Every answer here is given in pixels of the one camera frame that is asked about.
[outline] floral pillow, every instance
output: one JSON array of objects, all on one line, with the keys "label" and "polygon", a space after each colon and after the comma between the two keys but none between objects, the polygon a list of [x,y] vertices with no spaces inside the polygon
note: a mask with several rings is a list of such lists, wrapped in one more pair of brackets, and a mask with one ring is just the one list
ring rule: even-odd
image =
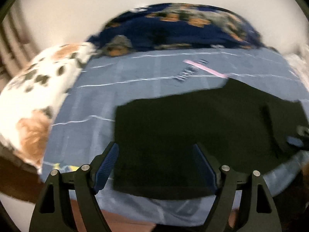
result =
[{"label": "floral pillow", "polygon": [[93,54],[91,43],[45,49],[0,94],[0,141],[38,172],[50,126]]}]

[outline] black cloth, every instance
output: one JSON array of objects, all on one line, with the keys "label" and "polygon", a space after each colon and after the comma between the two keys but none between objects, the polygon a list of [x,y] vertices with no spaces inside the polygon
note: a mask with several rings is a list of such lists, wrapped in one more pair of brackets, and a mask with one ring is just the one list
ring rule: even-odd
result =
[{"label": "black cloth", "polygon": [[297,125],[308,125],[300,102],[234,79],[218,89],[129,102],[116,110],[113,187],[163,200],[207,196],[193,144],[236,171],[264,174],[297,152],[285,142]]}]

